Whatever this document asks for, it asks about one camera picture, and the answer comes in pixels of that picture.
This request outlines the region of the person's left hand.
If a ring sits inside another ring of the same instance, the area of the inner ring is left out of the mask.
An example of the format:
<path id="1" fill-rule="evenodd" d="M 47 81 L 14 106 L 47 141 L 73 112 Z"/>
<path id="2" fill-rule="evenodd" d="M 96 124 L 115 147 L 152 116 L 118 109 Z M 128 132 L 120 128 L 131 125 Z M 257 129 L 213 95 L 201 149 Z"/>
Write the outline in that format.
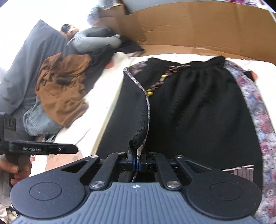
<path id="1" fill-rule="evenodd" d="M 29 156 L 24 156 L 24 168 L 20 168 L 18 165 L 9 162 L 4 154 L 1 155 L 1 171 L 7 174 L 8 186 L 13 187 L 19 181 L 28 178 L 31 174 L 32 163 Z"/>

